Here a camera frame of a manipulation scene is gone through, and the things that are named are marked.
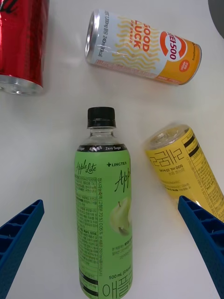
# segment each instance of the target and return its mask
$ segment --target white background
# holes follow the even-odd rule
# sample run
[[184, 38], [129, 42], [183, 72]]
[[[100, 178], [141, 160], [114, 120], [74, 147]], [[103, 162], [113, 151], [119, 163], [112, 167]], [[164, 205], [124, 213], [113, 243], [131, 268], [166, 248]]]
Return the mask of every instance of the white background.
[[[172, 86], [96, 68], [84, 60], [95, 8], [151, 24], [201, 45], [195, 78]], [[171, 121], [190, 125], [224, 190], [224, 40], [207, 0], [51, 0], [45, 94], [0, 94], [0, 224], [36, 199], [45, 216], [8, 299], [84, 299], [79, 286], [74, 154], [87, 109], [112, 106], [132, 157], [133, 286], [129, 299], [218, 299], [200, 253], [154, 176], [142, 143]]]

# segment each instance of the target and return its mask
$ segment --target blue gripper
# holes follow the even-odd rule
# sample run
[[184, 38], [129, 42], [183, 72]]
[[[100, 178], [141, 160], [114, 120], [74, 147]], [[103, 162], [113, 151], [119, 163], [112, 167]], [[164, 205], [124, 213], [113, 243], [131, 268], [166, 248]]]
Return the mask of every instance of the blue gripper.
[[224, 299], [224, 223], [202, 207], [181, 196], [181, 213], [208, 268], [221, 299]]
[[0, 299], [6, 298], [43, 214], [43, 201], [37, 200], [0, 227]]

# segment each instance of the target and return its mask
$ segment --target green bottle label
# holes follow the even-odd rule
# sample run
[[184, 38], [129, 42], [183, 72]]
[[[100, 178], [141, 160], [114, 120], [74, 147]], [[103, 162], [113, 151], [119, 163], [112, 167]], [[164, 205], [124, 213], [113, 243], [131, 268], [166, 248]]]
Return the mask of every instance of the green bottle label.
[[91, 299], [122, 298], [133, 277], [131, 166], [125, 145], [81, 145], [75, 182], [80, 285]]

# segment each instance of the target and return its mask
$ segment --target yellow can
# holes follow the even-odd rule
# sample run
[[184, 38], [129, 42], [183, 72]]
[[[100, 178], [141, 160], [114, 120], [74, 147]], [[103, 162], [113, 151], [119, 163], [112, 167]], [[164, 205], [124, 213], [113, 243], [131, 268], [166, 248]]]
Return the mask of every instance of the yellow can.
[[169, 195], [186, 196], [224, 221], [224, 196], [192, 129], [166, 127], [145, 143], [146, 154]]

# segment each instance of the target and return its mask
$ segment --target clear plastic bottle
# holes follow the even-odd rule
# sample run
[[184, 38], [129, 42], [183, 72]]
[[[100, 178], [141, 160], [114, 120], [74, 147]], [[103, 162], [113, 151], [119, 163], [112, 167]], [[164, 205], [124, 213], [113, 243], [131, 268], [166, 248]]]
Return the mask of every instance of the clear plastic bottle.
[[130, 156], [115, 127], [113, 108], [90, 108], [75, 156], [80, 285], [91, 299], [122, 298], [133, 277]]

